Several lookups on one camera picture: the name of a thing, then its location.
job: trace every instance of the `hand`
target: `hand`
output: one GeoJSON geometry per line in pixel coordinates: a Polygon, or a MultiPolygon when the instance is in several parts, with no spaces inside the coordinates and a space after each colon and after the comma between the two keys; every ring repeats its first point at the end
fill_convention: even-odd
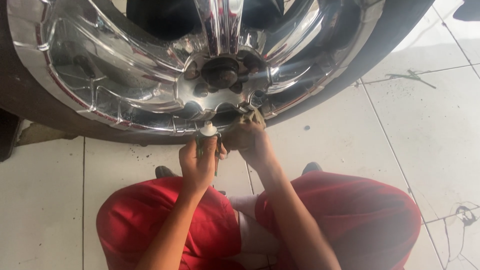
{"type": "Polygon", "coordinates": [[[241,124],[240,126],[250,131],[254,139],[253,146],[248,150],[240,151],[243,159],[258,173],[268,172],[279,166],[273,152],[272,143],[263,127],[254,122],[241,124]]]}
{"type": "MultiPolygon", "coordinates": [[[[206,138],[204,141],[204,153],[200,159],[197,158],[197,144],[195,138],[179,151],[180,166],[183,175],[184,192],[191,195],[203,195],[215,175],[215,149],[217,137],[206,138]]],[[[221,155],[227,151],[222,147],[221,155]]]]}

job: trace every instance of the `red shorts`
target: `red shorts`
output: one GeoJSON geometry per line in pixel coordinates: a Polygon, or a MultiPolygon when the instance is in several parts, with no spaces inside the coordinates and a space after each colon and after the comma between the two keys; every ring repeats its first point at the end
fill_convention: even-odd
{"type": "MultiPolygon", "coordinates": [[[[100,208],[96,227],[110,270],[132,270],[158,233],[181,189],[181,177],[154,179],[123,188],[100,208]]],[[[402,269],[420,233],[420,212],[403,191],[371,180],[310,172],[292,181],[305,207],[327,237],[343,270],[402,269]]],[[[281,239],[263,192],[257,221],[281,239]]],[[[225,260],[240,253],[240,230],[229,200],[209,187],[193,215],[180,269],[243,269],[225,260]]],[[[276,269],[296,269],[281,246],[276,269]]]]}

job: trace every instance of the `chrome wheel rim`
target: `chrome wheel rim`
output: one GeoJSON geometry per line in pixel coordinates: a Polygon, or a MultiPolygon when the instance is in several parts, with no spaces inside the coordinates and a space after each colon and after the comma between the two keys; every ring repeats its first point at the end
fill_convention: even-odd
{"type": "Polygon", "coordinates": [[[295,0],[278,23],[242,21],[244,0],[192,0],[193,29],[149,34],[109,0],[8,0],[15,49],[34,78],[84,117],[121,130],[220,130],[269,119],[319,93],[370,36],[384,1],[295,0]]]}

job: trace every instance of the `black tire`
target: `black tire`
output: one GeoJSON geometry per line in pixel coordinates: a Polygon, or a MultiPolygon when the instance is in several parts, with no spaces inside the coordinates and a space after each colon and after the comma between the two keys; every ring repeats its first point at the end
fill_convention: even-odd
{"type": "MultiPolygon", "coordinates": [[[[351,85],[389,54],[412,30],[434,0],[386,0],[384,12],[365,46],[324,90],[269,119],[271,126],[305,112],[351,85]]],[[[49,94],[23,66],[12,43],[6,0],[0,3],[0,108],[68,133],[123,143],[182,144],[186,137],[122,131],[89,120],[49,94]]]]}

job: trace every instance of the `white cap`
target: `white cap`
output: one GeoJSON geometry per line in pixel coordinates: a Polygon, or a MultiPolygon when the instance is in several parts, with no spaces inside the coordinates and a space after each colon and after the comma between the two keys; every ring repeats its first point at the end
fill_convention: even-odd
{"type": "Polygon", "coordinates": [[[205,121],[205,126],[200,129],[200,133],[210,137],[217,133],[217,128],[213,126],[212,121],[205,121]]]}

